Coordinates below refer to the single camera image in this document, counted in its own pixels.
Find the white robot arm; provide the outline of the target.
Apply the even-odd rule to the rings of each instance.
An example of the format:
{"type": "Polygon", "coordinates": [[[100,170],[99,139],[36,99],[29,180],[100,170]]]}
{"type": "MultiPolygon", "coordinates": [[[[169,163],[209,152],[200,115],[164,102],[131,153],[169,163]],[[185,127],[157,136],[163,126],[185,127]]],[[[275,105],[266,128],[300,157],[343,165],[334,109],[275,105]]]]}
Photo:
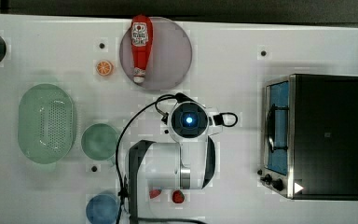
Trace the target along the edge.
{"type": "Polygon", "coordinates": [[[152,189],[204,189],[216,165],[212,136],[223,130],[213,107],[195,101],[178,102],[167,120],[168,143],[141,140],[129,149],[126,161],[130,224],[148,220],[145,209],[152,189]]]}

